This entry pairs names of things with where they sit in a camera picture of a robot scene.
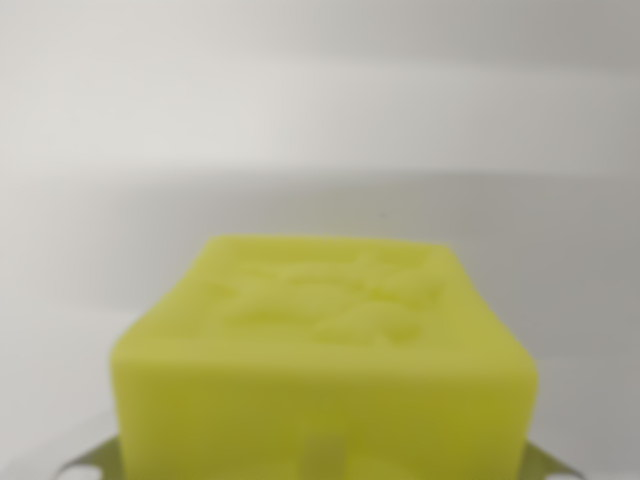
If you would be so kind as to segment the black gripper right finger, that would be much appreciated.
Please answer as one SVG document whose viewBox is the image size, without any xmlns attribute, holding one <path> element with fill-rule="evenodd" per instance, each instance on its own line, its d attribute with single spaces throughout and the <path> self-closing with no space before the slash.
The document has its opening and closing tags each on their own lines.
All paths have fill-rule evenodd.
<svg viewBox="0 0 640 480">
<path fill-rule="evenodd" d="M 518 480 L 584 480 L 585 476 L 544 449 L 528 442 L 524 449 Z"/>
</svg>

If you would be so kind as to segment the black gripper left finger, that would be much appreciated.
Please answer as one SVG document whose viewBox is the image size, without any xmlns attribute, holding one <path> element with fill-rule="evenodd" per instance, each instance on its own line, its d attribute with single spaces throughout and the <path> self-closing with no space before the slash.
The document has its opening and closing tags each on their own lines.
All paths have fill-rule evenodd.
<svg viewBox="0 0 640 480">
<path fill-rule="evenodd" d="M 125 478 L 118 437 L 109 439 L 67 462 L 57 480 L 123 480 Z"/>
</svg>

